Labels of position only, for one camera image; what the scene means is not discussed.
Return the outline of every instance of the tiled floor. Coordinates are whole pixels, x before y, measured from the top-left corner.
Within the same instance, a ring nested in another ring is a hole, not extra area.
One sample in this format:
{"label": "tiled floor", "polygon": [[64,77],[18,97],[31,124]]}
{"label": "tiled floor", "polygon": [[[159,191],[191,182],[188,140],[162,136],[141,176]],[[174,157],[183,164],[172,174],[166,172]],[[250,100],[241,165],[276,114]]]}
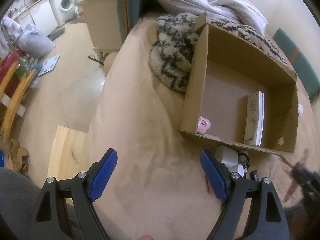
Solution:
{"label": "tiled floor", "polygon": [[23,103],[20,146],[29,152],[29,176],[40,187],[47,176],[57,126],[88,132],[105,80],[99,64],[87,58],[93,51],[86,24],[67,26],[47,56],[60,54],[55,69],[41,76]]}

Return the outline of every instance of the white bag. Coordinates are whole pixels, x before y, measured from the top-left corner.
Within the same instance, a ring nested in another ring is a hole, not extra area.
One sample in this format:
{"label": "white bag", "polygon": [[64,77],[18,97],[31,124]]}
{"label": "white bag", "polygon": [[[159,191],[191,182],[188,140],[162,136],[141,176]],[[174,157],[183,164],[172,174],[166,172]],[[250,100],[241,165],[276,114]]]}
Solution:
{"label": "white bag", "polygon": [[54,44],[34,24],[29,23],[19,38],[19,47],[33,58],[38,58],[49,54]]}

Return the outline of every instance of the power strip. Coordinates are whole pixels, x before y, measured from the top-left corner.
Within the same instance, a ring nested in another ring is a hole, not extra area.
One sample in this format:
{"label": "power strip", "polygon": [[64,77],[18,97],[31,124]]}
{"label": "power strip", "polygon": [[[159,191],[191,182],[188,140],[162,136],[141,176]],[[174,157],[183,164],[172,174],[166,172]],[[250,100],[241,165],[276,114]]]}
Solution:
{"label": "power strip", "polygon": [[264,94],[258,91],[248,95],[244,144],[260,146],[263,133]]}

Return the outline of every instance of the blue gripper pad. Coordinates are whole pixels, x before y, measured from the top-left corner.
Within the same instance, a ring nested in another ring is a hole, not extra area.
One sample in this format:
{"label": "blue gripper pad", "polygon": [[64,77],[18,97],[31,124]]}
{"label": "blue gripper pad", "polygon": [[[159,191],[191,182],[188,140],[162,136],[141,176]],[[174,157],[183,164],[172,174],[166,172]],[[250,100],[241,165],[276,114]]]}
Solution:
{"label": "blue gripper pad", "polygon": [[91,192],[89,194],[89,200],[93,203],[97,198],[102,196],[104,189],[113,173],[118,162],[118,155],[115,150],[109,153],[105,162],[102,164],[101,168],[97,172],[96,176],[92,180]]}
{"label": "blue gripper pad", "polygon": [[217,170],[216,166],[213,164],[208,154],[206,153],[206,150],[201,151],[200,163],[204,173],[208,178],[208,181],[212,187],[214,194],[223,203],[226,203],[229,199],[229,196],[227,194],[226,182],[220,175],[219,171]]}

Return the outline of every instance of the orange stripe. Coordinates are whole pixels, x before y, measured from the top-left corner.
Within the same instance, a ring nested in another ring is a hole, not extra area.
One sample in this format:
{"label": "orange stripe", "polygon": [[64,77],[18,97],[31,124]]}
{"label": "orange stripe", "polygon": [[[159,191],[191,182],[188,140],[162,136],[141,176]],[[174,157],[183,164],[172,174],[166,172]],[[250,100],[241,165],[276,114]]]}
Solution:
{"label": "orange stripe", "polygon": [[294,60],[296,59],[297,55],[299,54],[300,49],[296,48],[296,50],[293,52],[291,58],[290,58],[290,63],[294,62]]}

